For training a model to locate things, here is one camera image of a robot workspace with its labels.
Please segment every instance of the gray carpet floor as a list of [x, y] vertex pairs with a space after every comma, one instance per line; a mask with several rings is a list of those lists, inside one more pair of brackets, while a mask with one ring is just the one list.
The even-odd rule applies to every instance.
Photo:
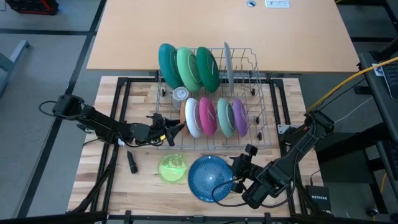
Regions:
[[[7, 7], [5, 11], [0, 11], [0, 29], [88, 30], [100, 0], [58, 0], [57, 2], [60, 4], [60, 12], [52, 17], [22, 15]], [[397, 2], [389, 2], [398, 16]], [[383, 8], [338, 6], [338, 9], [352, 37], [395, 37], [397, 35]], [[41, 114], [37, 107], [45, 100], [56, 100], [57, 96], [65, 91], [85, 41], [84, 36], [0, 34], [0, 52], [9, 56], [17, 43], [24, 39], [30, 42], [31, 48], [24, 52], [16, 71], [9, 80], [6, 91], [0, 98], [2, 143], [0, 219], [15, 216], [21, 196], [26, 191], [27, 183], [32, 176], [53, 122], [51, 117]], [[379, 50], [385, 44], [356, 42], [354, 46], [360, 53]], [[73, 92], [84, 98], [88, 104], [94, 102], [100, 78], [103, 75], [148, 75], [147, 72], [87, 71], [85, 67], [90, 50], [91, 46]], [[344, 80], [347, 75], [303, 74], [295, 75], [295, 77], [299, 77], [305, 104], [309, 106]], [[369, 97], [358, 96], [353, 91], [349, 91], [344, 97], [328, 106], [325, 113], [332, 119], [339, 119], [367, 98]], [[375, 102], [370, 100], [349, 118], [338, 123], [336, 129], [353, 133], [380, 121], [381, 117]], [[29, 216], [65, 212], [75, 180], [81, 146], [85, 139], [85, 134], [75, 125], [74, 122], [63, 122]], [[368, 154], [377, 156], [374, 149], [369, 149]], [[350, 166], [361, 167], [364, 165], [363, 162], [363, 155], [353, 154], [335, 161], [335, 164], [322, 165], [325, 185], [330, 188], [332, 213], [338, 217], [371, 219], [364, 211], [373, 206], [373, 197], [368, 185], [360, 184], [360, 182], [368, 181], [369, 176], [365, 171], [350, 170]], [[376, 173], [379, 182], [382, 175], [381, 171]], [[342, 183], [353, 178], [356, 178], [358, 183]], [[388, 181], [384, 191], [384, 200], [391, 213], [398, 212], [397, 201], [392, 196]], [[377, 216], [377, 220], [388, 221], [389, 217], [380, 215]]]

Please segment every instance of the wooden tabletop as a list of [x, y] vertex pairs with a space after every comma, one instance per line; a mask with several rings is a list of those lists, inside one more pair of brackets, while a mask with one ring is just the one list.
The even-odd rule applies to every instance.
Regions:
[[179, 47], [252, 48], [260, 71], [356, 72], [359, 62], [334, 0], [112, 0], [88, 69], [158, 70], [163, 43]]
[[[98, 94], [95, 101], [95, 108], [104, 113], [110, 114], [111, 105], [114, 98], [117, 77], [102, 77]], [[304, 103], [301, 94], [300, 84], [296, 78], [285, 78], [285, 94], [289, 107], [289, 114], [292, 124], [302, 124], [304, 120]], [[269, 88], [264, 85], [264, 98], [266, 101], [267, 122], [270, 129], [269, 147], [260, 149], [257, 156], [253, 157], [252, 162], [260, 166], [280, 157], [276, 126], [274, 121], [272, 103]], [[126, 120], [131, 122], [150, 123], [145, 115], [152, 114], [155, 108], [155, 97], [157, 92], [157, 83], [132, 83], [129, 92], [129, 101], [127, 104]], [[121, 100], [116, 114], [120, 113]], [[280, 96], [277, 94], [277, 100], [280, 105]], [[282, 107], [279, 108], [280, 116], [283, 118]], [[87, 135], [86, 141], [95, 139], [94, 134]], [[103, 143], [93, 142], [87, 144], [82, 151], [80, 164], [76, 174], [76, 180], [73, 185], [72, 194], [68, 209], [75, 208], [87, 195], [95, 184], [98, 164], [100, 162]], [[126, 157], [126, 150], [131, 148], [120, 147], [117, 166], [115, 170], [113, 188], [109, 203], [110, 214], [121, 215], [126, 210], [131, 210], [134, 215], [207, 215], [207, 216], [240, 216], [240, 217], [262, 217], [264, 212], [270, 212], [273, 217], [288, 217], [289, 209], [287, 203], [281, 207], [273, 209], [258, 208], [251, 209], [248, 206], [239, 208], [220, 207], [215, 203], [206, 203], [197, 199], [190, 191], [187, 179], [180, 184], [166, 184], [159, 179], [157, 167], [159, 161], [166, 154], [182, 154], [190, 166], [196, 159], [203, 155], [217, 155], [224, 159], [228, 164], [232, 163], [230, 156], [238, 156], [244, 152], [240, 150], [172, 150], [172, 149], [154, 149], [151, 147], [140, 147], [134, 149], [133, 154], [137, 162], [139, 172], [131, 174]], [[111, 157], [112, 147], [109, 149], [108, 158]], [[300, 162], [300, 172], [303, 184], [309, 184], [310, 175], [319, 170], [317, 155], [311, 150]], [[318, 172], [313, 177], [315, 185], [323, 185], [321, 173]], [[104, 187], [99, 196], [98, 208], [101, 209], [104, 196]], [[286, 193], [282, 193], [277, 198], [267, 197], [264, 203], [272, 205], [281, 202], [286, 198]], [[299, 212], [299, 200], [297, 191], [294, 197], [296, 211]], [[240, 194], [230, 193], [222, 203], [236, 204], [243, 200]]]

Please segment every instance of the white plate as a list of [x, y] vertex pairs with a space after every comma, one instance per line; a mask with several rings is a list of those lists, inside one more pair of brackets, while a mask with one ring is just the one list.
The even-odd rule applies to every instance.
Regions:
[[185, 105], [185, 120], [189, 132], [194, 138], [199, 138], [203, 134], [199, 117], [199, 102], [194, 98], [189, 98]]
[[228, 74], [229, 90], [234, 91], [234, 70], [232, 69], [232, 55], [229, 45], [224, 42], [226, 73]]

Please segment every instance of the blue mesh bowl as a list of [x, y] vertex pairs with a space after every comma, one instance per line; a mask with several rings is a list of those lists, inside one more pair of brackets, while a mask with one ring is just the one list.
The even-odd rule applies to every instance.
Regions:
[[[232, 171], [228, 164], [217, 156], [202, 156], [189, 169], [188, 185], [194, 196], [204, 202], [214, 202], [211, 191], [219, 184], [232, 180]], [[214, 198], [219, 202], [231, 191], [232, 183], [215, 190]]]

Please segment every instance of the rack wire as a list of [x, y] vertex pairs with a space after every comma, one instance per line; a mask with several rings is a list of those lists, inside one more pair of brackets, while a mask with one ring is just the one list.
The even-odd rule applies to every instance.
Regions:
[[[196, 55], [197, 48], [191, 48]], [[265, 97], [263, 86], [268, 85], [269, 78], [260, 79], [257, 66], [257, 56], [250, 48], [231, 48], [231, 57], [235, 65], [234, 91], [230, 92], [228, 74], [226, 73], [226, 58], [224, 48], [209, 49], [218, 63], [220, 73], [220, 87], [214, 92], [202, 88], [199, 92], [191, 94], [190, 97], [198, 101], [201, 97], [208, 97], [215, 108], [219, 98], [226, 98], [231, 104], [233, 98], [239, 98], [245, 107], [248, 120], [248, 133], [241, 137], [237, 131], [231, 138], [227, 138], [221, 131], [220, 124], [218, 130], [212, 137], [203, 134], [199, 138], [191, 135], [184, 136], [179, 133], [175, 138], [175, 145], [170, 147], [166, 142], [158, 149], [178, 149], [178, 150], [216, 150], [216, 149], [237, 149], [240, 150], [246, 144], [254, 144], [259, 149], [271, 147], [270, 127], [268, 125]], [[172, 89], [164, 81], [162, 73], [159, 72], [156, 98], [156, 112], [162, 113], [170, 119], [179, 119], [179, 110], [173, 107]]]

